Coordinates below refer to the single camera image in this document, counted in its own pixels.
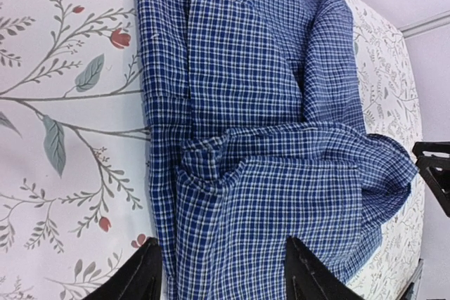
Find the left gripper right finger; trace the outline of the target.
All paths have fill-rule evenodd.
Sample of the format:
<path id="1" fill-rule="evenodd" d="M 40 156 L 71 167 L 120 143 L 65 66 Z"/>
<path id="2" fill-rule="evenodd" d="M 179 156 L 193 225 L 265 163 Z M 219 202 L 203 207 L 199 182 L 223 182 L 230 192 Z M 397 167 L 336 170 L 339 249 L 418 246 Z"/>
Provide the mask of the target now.
<path id="1" fill-rule="evenodd" d="M 303 241 L 288 237 L 285 247 L 286 299 L 362 300 L 340 282 Z"/>

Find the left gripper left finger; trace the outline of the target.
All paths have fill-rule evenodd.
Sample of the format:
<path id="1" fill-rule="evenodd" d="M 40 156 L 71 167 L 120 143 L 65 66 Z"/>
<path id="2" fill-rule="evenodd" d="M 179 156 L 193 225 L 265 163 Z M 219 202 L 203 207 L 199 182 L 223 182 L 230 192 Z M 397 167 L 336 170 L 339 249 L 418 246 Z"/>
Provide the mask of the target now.
<path id="1" fill-rule="evenodd" d="M 162 249 L 156 238 L 148 238 L 126 263 L 85 300 L 160 299 Z"/>

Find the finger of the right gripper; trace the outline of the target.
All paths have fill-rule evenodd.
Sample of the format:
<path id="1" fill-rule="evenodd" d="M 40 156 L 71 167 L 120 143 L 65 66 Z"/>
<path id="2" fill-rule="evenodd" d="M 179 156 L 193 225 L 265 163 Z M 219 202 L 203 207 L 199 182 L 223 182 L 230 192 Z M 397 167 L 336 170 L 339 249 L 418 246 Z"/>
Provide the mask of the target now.
<path id="1" fill-rule="evenodd" d="M 416 166 L 443 212 L 449 216 L 449 158 L 419 157 Z"/>
<path id="2" fill-rule="evenodd" d="M 444 154 L 445 157 L 449 157 L 449 142 L 416 142 L 413 146 L 412 152 L 416 157 L 425 156 L 425 153 L 429 152 L 433 155 Z"/>

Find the blue plaid long sleeve shirt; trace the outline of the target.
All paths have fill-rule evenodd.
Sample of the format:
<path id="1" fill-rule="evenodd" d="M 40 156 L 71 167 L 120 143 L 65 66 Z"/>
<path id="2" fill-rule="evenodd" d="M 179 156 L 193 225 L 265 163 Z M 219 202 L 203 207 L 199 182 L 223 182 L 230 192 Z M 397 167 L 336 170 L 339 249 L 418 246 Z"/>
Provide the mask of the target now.
<path id="1" fill-rule="evenodd" d="M 285 242 L 341 282 L 416 166 L 364 125 L 345 0 L 136 0 L 169 299 L 284 299 Z"/>

